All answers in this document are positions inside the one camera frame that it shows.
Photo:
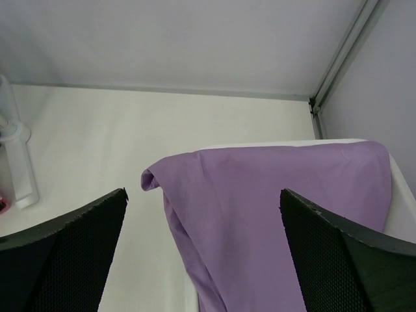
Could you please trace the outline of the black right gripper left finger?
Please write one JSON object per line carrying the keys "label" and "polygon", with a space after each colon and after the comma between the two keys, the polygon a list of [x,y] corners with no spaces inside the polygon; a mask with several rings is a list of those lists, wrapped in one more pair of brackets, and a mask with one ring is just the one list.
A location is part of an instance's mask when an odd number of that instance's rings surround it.
{"label": "black right gripper left finger", "polygon": [[118,188],[1,237],[1,310],[97,311],[127,202]]}

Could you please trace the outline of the purple trousers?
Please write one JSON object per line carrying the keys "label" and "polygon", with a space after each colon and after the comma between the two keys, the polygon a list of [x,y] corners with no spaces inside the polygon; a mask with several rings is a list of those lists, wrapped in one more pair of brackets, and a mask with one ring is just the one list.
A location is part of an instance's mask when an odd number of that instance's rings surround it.
{"label": "purple trousers", "polygon": [[280,194],[291,189],[376,231],[391,203],[387,149],[371,141],[205,149],[143,171],[164,211],[202,311],[304,311]]}

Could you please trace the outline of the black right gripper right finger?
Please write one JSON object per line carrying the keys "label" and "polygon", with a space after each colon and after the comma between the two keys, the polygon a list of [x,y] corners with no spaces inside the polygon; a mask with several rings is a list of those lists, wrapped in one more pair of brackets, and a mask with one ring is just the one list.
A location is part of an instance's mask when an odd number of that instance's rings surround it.
{"label": "black right gripper right finger", "polygon": [[307,311],[414,311],[415,244],[332,213],[290,189],[280,213]]}

